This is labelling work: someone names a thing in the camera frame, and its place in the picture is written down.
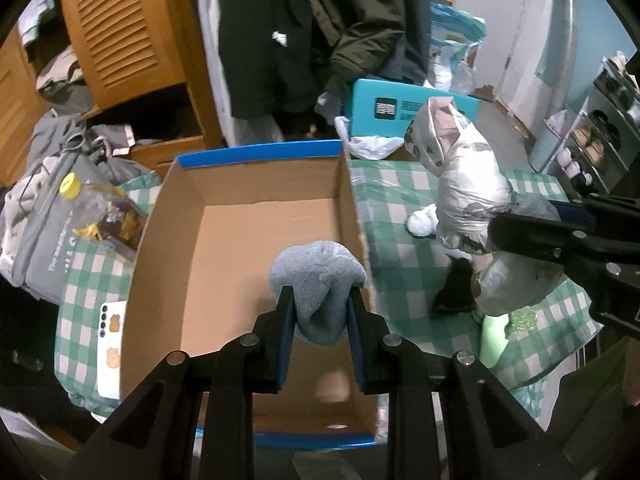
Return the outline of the blue-grey sock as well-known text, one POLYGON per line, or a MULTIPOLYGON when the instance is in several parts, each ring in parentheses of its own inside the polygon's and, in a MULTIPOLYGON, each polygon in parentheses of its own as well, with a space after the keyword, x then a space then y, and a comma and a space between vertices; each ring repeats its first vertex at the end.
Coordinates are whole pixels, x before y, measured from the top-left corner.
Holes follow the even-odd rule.
POLYGON ((367 272, 342 244, 333 240, 282 250, 269 271, 273 296, 293 289, 297 335, 319 347, 333 347, 343 338, 350 290, 367 283, 367 272))

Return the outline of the black sock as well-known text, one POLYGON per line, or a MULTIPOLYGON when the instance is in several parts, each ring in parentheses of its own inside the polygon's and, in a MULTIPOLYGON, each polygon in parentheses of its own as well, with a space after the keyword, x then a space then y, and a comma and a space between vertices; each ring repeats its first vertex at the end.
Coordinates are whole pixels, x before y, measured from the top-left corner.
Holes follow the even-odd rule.
POLYGON ((480 285, 472 262, 468 259, 452 260, 444 286, 435 295, 431 311, 436 316, 472 312, 476 298, 480 296, 480 285))

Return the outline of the grey patterned plastic bag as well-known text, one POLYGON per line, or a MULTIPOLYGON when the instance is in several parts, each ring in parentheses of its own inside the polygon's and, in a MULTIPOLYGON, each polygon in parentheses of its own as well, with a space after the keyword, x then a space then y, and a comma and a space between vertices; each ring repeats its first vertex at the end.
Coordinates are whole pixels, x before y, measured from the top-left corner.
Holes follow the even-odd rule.
POLYGON ((489 142, 453 98, 434 96, 405 134, 405 147, 438 177, 437 238, 452 259, 468 259, 480 285, 475 309, 502 315, 539 304, 565 276, 561 267, 511 254, 491 243, 489 223, 499 214, 558 221, 537 194, 518 194, 500 171, 489 142))

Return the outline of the white plastic bag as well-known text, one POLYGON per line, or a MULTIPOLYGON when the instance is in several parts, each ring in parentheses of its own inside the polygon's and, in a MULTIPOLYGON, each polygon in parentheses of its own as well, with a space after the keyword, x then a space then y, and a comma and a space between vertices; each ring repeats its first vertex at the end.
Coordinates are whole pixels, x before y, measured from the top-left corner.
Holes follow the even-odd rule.
POLYGON ((438 218, 437 206, 428 206, 410 214, 406 220, 406 229, 414 237, 429 237, 437 232, 438 218))
POLYGON ((365 160, 389 158, 404 146, 404 139, 397 136, 353 136, 349 132, 350 121, 345 116, 334 118, 334 128, 349 155, 365 160))

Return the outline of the light green foam sheet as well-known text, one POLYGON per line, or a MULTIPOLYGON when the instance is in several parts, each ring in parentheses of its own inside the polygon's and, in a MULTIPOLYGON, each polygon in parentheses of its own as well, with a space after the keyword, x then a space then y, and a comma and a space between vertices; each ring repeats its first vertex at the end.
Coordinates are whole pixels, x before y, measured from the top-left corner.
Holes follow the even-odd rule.
POLYGON ((510 315, 485 315, 480 334, 480 362, 487 368, 493 368, 503 355, 509 339, 506 328, 510 323, 510 315))

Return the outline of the shoe rack with shoes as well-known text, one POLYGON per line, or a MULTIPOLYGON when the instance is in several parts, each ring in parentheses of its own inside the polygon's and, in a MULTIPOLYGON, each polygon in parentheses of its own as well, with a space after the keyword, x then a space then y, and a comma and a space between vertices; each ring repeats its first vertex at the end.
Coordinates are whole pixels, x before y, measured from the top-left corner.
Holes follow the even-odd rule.
POLYGON ((611 194, 639 157, 639 78, 623 52, 604 58, 549 169, 576 197, 611 194))

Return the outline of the green white checkered tablecloth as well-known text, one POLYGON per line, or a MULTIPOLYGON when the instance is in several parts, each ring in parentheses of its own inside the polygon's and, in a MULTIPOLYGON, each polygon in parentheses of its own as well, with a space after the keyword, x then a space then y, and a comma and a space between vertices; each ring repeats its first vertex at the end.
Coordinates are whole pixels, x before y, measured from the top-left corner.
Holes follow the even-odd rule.
MULTIPOLYGON (((433 203, 437 180, 416 162, 354 160, 358 216, 369 242, 375 307, 390 327, 433 353, 449 356, 480 346, 480 326, 460 314, 440 321, 427 316, 427 304, 444 284, 449 258, 434 240, 414 238, 405 228, 408 214, 433 203)), ((132 277, 130 263, 88 242, 74 242, 58 312, 54 374, 73 404, 107 416, 115 404, 96 391, 96 345, 101 304, 124 300, 132 277)), ((537 328, 509 341, 494 368, 523 408, 541 419, 552 398, 547 377, 600 332, 588 313, 584 290, 564 281, 537 304, 537 328)))

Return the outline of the open cardboard box blue rim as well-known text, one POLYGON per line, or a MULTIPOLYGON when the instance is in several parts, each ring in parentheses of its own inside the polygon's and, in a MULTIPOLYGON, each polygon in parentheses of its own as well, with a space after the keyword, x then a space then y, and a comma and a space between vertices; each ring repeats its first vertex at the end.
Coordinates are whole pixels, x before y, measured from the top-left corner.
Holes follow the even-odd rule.
MULTIPOLYGON (((164 356, 200 356, 249 332, 276 303, 271 263, 286 248, 334 240, 367 257, 343 145, 255 144, 178 156, 134 264, 120 355, 129 394, 164 356)), ((348 344, 294 341, 279 394, 254 399, 258 443, 371 445, 378 400, 355 382, 348 344)))

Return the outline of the white smartphone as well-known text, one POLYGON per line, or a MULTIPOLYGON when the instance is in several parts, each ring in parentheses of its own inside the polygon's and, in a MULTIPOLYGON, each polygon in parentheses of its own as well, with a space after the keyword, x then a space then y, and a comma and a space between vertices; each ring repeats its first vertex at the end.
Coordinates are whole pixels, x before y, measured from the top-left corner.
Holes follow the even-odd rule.
POLYGON ((111 301, 100 307, 96 348, 96 390, 100 396, 119 400, 122 331, 127 301, 111 301))

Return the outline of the white plastic bag under lid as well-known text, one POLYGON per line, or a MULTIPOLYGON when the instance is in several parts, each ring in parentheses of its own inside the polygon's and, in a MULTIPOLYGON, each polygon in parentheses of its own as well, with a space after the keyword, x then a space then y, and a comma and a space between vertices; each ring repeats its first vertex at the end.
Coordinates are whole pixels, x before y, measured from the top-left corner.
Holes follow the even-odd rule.
POLYGON ((345 116, 334 118, 334 128, 349 155, 365 160, 389 158, 404 146, 404 139, 397 136, 353 136, 349 132, 350 121, 345 116))

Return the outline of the teal shoe box lid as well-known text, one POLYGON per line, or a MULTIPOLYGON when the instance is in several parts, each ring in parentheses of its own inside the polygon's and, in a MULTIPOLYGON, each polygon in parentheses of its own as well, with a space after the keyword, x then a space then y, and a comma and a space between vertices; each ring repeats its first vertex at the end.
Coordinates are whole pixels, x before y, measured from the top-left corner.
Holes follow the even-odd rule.
POLYGON ((401 138, 432 96, 453 98, 460 112, 476 121, 480 101, 472 96, 382 79, 358 79, 346 105, 352 136, 401 138))

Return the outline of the blue plastic bag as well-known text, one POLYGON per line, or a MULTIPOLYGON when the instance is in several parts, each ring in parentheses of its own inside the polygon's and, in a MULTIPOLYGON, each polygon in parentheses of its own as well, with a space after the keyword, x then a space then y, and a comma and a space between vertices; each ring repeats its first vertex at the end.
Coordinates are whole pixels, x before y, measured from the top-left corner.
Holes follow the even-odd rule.
POLYGON ((431 47, 427 80, 433 88, 468 96, 475 89, 473 61, 487 34, 484 18, 431 4, 431 47))

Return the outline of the grey tote bag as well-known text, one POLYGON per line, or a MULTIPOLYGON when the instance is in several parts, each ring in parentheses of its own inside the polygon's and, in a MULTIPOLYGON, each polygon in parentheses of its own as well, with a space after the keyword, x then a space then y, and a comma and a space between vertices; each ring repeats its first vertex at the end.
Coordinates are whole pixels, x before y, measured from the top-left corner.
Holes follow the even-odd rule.
POLYGON ((97 181, 90 158, 71 152, 34 162, 6 194, 1 213, 1 276, 37 299, 58 304, 70 265, 73 205, 60 194, 73 172, 97 181))

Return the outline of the black hanging jacket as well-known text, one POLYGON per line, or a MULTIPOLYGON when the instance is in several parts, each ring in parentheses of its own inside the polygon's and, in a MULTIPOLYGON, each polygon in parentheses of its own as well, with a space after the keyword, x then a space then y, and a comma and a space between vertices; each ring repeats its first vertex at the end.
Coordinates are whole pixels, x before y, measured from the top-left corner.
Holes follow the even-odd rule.
POLYGON ((235 118, 314 110, 315 22, 309 0, 221 0, 219 54, 235 118))

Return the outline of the wooden louvered wardrobe door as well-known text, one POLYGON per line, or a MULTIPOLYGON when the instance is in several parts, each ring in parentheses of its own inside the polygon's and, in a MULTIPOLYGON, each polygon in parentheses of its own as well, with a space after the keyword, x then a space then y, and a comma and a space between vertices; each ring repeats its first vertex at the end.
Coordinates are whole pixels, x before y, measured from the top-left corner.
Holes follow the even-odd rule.
POLYGON ((61 0, 63 18, 98 110, 192 86, 191 0, 61 0))

